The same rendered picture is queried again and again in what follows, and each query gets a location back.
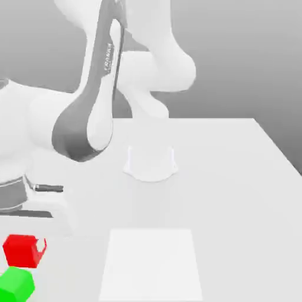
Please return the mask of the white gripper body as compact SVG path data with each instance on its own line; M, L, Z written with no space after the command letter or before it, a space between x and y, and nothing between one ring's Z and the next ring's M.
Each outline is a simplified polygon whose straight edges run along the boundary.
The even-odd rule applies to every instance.
M64 237L76 228L76 216L63 199L29 200L16 211L0 212L0 234Z

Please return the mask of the small red cube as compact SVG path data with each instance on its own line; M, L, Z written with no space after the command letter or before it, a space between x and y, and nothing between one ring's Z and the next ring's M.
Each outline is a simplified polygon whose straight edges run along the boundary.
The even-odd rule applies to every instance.
M10 267L37 268L44 252L37 251L37 239L33 235L8 235L2 247Z

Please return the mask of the small green cube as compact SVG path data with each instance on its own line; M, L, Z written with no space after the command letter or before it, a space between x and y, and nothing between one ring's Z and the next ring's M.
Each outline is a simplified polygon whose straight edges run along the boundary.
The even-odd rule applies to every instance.
M8 267L0 276L0 302L26 302L35 291L30 271Z

